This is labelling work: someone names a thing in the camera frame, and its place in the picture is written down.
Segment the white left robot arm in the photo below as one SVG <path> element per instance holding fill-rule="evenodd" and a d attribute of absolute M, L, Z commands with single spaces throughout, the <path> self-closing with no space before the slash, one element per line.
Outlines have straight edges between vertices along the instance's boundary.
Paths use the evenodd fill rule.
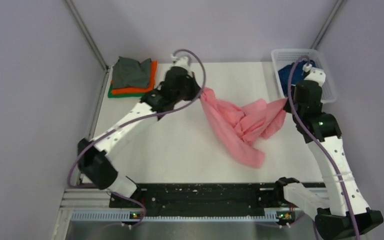
<path fill-rule="evenodd" d="M 138 186 L 116 170 L 111 155 L 165 115 L 173 113 L 177 103 L 196 100 L 200 90 L 189 66 L 172 65 L 164 80 L 144 94 L 114 126 L 92 140 L 78 142 L 78 169 L 97 189 L 115 192 L 127 206 L 136 206 L 141 198 Z"/>

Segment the white plastic basket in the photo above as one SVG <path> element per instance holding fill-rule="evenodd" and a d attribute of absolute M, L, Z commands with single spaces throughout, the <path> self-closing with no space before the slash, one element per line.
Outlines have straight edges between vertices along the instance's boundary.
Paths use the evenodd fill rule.
<path fill-rule="evenodd" d="M 315 49 L 307 48 L 278 48 L 271 51 L 271 60 L 274 69 L 274 76 L 276 78 L 278 96 L 285 96 L 279 71 L 285 66 L 293 64 L 299 57 L 303 55 L 308 56 L 312 61 L 315 62 L 315 66 L 319 69 L 322 69 L 326 74 L 325 83 L 322 86 L 321 102 L 323 104 L 336 102 L 337 92 L 335 83 L 324 55 Z"/>

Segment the blue crumpled t shirt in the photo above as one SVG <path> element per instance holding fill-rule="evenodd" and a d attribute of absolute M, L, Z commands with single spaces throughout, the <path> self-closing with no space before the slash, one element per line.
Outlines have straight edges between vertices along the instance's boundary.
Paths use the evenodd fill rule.
<path fill-rule="evenodd" d="M 292 74 L 292 79 L 291 79 L 291 87 L 292 88 L 294 88 L 296 83 L 303 81 L 305 79 L 303 67 L 306 63 L 307 62 L 305 60 L 303 60 L 297 64 L 295 71 Z M 282 93 L 285 97 L 288 96 L 288 79 L 289 79 L 289 75 L 291 73 L 293 65 L 294 65 L 294 63 L 286 65 L 285 67 L 281 68 L 277 72 L 278 76 L 279 76 L 279 82 L 281 85 Z"/>

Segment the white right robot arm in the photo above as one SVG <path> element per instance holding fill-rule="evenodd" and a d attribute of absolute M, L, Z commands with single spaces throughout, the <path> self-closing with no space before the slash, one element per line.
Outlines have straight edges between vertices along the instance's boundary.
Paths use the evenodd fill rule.
<path fill-rule="evenodd" d="M 324 240 L 359 239 L 384 218 L 379 210 L 371 209 L 356 184 L 336 118 L 322 110 L 325 72 L 306 64 L 302 74 L 304 79 L 289 90 L 284 110 L 292 114 L 313 154 L 328 197 L 311 192 L 295 178 L 282 177 L 276 182 L 273 200 L 279 206 L 291 203 L 301 209 Z"/>

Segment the green folded t shirt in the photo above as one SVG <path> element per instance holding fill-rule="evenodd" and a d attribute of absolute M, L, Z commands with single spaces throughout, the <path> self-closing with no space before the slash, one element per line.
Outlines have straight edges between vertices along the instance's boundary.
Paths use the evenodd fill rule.
<path fill-rule="evenodd" d="M 130 97 L 141 97 L 145 93 L 151 91 L 151 87 L 138 88 L 138 87 L 126 87 L 126 88 L 113 88 L 113 84 L 109 85 L 107 97 L 109 99 L 118 98 L 130 98 Z"/>

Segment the pink t shirt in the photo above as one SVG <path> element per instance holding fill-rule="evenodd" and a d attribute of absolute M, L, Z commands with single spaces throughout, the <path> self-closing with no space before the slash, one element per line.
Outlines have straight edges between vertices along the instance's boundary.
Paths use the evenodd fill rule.
<path fill-rule="evenodd" d="M 214 134 L 232 158 L 259 169 L 265 161 L 265 153 L 253 144 L 258 138 L 269 139 L 283 127 L 287 100 L 266 102 L 258 99 L 239 107 L 217 98 L 213 89 L 205 87 L 200 103 Z"/>

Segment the grey folded t shirt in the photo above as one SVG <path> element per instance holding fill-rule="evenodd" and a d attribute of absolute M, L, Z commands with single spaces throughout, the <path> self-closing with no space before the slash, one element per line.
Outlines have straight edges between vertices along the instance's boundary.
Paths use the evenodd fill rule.
<path fill-rule="evenodd" d="M 142 62 L 119 56 L 112 68 L 112 84 L 114 89 L 147 88 L 150 84 L 152 59 Z"/>

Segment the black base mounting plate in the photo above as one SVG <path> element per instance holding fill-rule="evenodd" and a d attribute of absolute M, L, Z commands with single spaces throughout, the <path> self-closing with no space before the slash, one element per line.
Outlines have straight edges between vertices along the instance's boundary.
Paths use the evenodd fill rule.
<path fill-rule="evenodd" d="M 141 183 L 131 202 L 110 195 L 114 209 L 146 208 L 147 217 L 262 217 L 268 208 L 295 208 L 276 183 Z"/>

